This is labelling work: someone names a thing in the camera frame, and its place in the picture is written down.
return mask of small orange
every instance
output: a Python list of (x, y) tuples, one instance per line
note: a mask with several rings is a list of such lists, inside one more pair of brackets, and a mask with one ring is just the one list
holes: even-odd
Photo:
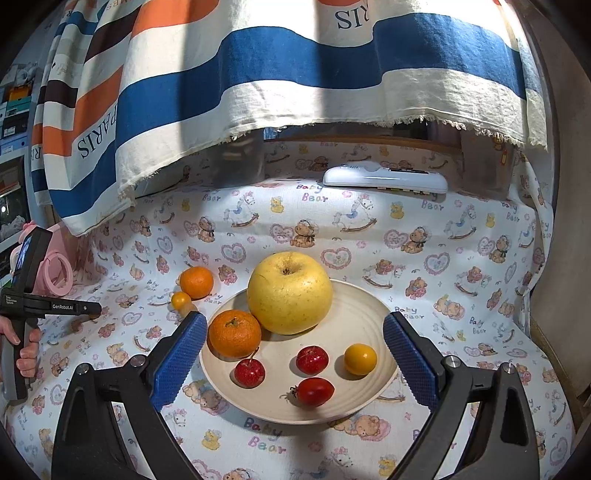
[(209, 342), (220, 355), (242, 358), (261, 343), (261, 325), (248, 312), (226, 310), (209, 325)]
[(173, 305), (175, 310), (180, 310), (183, 305), (191, 303), (191, 297), (189, 297), (189, 295), (183, 291), (178, 291), (173, 294), (172, 298), (170, 299), (170, 303)]
[(213, 274), (205, 267), (191, 267), (181, 273), (178, 284), (193, 300), (199, 300), (212, 292)]

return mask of baby bear tablecloth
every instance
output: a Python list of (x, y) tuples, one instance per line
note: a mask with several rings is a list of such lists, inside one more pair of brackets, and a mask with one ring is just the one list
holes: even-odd
[[(204, 186), (209, 160), (196, 154), (178, 185), (139, 200), (89, 239), (84, 282), (70, 296), (99, 301), (102, 315), (41, 322), (37, 381), (28, 401), (7, 412), (8, 433), (32, 468), (49, 478), (60, 406), (77, 364), (121, 366), (174, 331), (180, 318), (169, 301), (184, 269), (203, 265), (214, 273), (213, 292), (197, 302), (210, 317), (246, 288), (260, 260), (298, 249), (331, 278), (403, 312), (444, 355), (489, 369), (513, 362), (533, 414), (541, 476), (551, 478), (569, 455), (574, 430), (550, 362), (518, 325), (525, 327), (524, 299), (542, 270), (551, 234), (551, 209), (528, 162), (518, 158), (512, 201), (494, 202), (457, 191), (461, 162), (440, 153), (333, 142), (271, 142), (266, 148), (265, 181), (213, 190)], [(434, 168), (453, 188), (426, 196), (318, 182), (328, 167), (364, 158)], [(456, 466), (477, 407), (467, 406), (441, 476)], [(114, 408), (138, 471), (151, 477), (125, 409)], [(229, 405), (197, 361), (162, 415), (207, 480), (378, 480), (395, 469), (428, 410), (398, 375), (349, 418), (306, 427), (268, 424)]]

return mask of red fruit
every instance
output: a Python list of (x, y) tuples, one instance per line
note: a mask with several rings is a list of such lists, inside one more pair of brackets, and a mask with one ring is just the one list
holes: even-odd
[(291, 387), (291, 394), (304, 405), (320, 407), (330, 400), (335, 387), (324, 378), (306, 378), (297, 387)]
[(259, 360), (255, 360), (252, 355), (250, 358), (239, 361), (237, 366), (234, 367), (234, 379), (242, 388), (258, 387), (265, 379), (265, 367), (262, 366)]
[(323, 348), (312, 345), (299, 351), (295, 365), (306, 375), (318, 375), (329, 364), (328, 353)]

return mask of printed fabric backdrop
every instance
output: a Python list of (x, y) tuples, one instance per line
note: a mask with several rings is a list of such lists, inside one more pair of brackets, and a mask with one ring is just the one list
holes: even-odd
[[(444, 355), (489, 369), (513, 362), (530, 402), (541, 477), (550, 479), (569, 456), (574, 429), (550, 362), (520, 328), (523, 300), (543, 269), (552, 229), (551, 208), (528, 161), (516, 154), (512, 200), (495, 202), (457, 191), (461, 163), (440, 153), (332, 142), (269, 142), (266, 148), (262, 183), (212, 190), (204, 186), (209, 159), (196, 154), (179, 184), (141, 199), (90, 237), (82, 250), (84, 282), (71, 296), (101, 302), (102, 315), (41, 322), (34, 389), (26, 404), (7, 412), (7, 430), (33, 469), (49, 478), (60, 406), (77, 364), (123, 365), (174, 331), (180, 318), (169, 301), (184, 269), (204, 265), (214, 272), (212, 294), (197, 303), (210, 317), (246, 287), (260, 260), (298, 249), (332, 278), (403, 312)], [(433, 196), (318, 182), (328, 167), (367, 157), (439, 170), (452, 188)], [(124, 408), (114, 408), (138, 471), (150, 477)], [(467, 406), (441, 476), (454, 470), (477, 408)], [(395, 469), (428, 410), (399, 375), (349, 418), (306, 427), (268, 424), (229, 405), (197, 361), (162, 415), (207, 480), (378, 480)]]
[(419, 118), (546, 146), (504, 0), (74, 0), (44, 69), (33, 186), (82, 235), (159, 168), (253, 129)]

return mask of cherry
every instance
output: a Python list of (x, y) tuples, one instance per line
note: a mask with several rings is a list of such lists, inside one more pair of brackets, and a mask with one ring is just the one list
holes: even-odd
[(257, 352), (258, 348), (249, 358), (240, 360), (237, 366), (234, 367), (234, 379), (242, 388), (258, 387), (265, 379), (265, 367), (262, 366), (259, 360), (253, 358)]
[(306, 375), (318, 375), (329, 364), (329, 356), (323, 348), (312, 345), (300, 350), (295, 365)]

